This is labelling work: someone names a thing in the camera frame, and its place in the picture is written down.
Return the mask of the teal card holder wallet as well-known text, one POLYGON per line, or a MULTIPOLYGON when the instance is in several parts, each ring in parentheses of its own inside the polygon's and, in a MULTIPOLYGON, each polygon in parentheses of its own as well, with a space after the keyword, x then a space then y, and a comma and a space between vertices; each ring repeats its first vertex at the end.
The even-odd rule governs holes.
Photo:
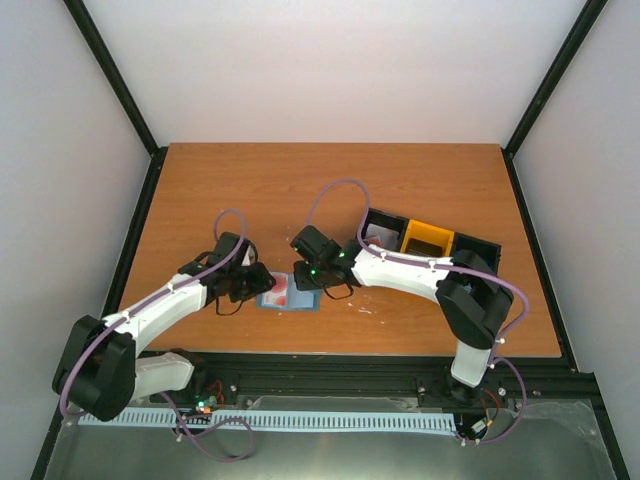
POLYGON ((303 311, 303 312, 315 312, 319 310, 319 303, 321 297, 320 290, 302 291, 296 288, 294 281, 294 275, 289 275, 289 287, 287 292, 287 305, 285 308, 264 308, 259 305, 259 295, 256 298, 256 306, 262 309, 278 310, 278 311, 303 311))

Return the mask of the red white credit card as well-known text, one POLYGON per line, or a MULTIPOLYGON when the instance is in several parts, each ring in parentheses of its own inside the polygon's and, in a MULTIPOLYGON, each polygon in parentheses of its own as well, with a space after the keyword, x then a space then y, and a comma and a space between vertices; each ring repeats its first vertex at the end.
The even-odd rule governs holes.
POLYGON ((289 275, 274 272, 272 276, 275 279, 275 285, 259 297, 259 305, 264 308, 285 308, 287 305, 289 275))

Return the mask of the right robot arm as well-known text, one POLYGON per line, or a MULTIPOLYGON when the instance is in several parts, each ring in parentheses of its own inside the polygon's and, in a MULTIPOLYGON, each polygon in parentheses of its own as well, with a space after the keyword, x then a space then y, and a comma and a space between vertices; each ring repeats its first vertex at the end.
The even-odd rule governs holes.
POLYGON ((294 263, 301 291, 386 288, 439 305, 457 339, 451 377, 467 387, 480 385, 514 295, 476 253, 415 256, 358 238, 340 245, 313 225, 305 226, 290 246, 301 257, 294 263))

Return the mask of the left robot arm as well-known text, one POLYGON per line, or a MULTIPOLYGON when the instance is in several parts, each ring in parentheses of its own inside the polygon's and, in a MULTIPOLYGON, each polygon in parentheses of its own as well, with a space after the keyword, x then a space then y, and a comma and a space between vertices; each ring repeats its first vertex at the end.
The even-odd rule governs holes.
POLYGON ((186 402, 201 400, 208 378, 185 353, 152 357, 143 351, 184 318, 218 305, 243 305, 269 291, 275 279, 258 259, 253 242, 222 233, 211 251, 183 265, 163 286, 137 303, 97 319, 85 315, 69 334, 52 381, 65 417, 118 416, 132 401, 174 391, 186 402))

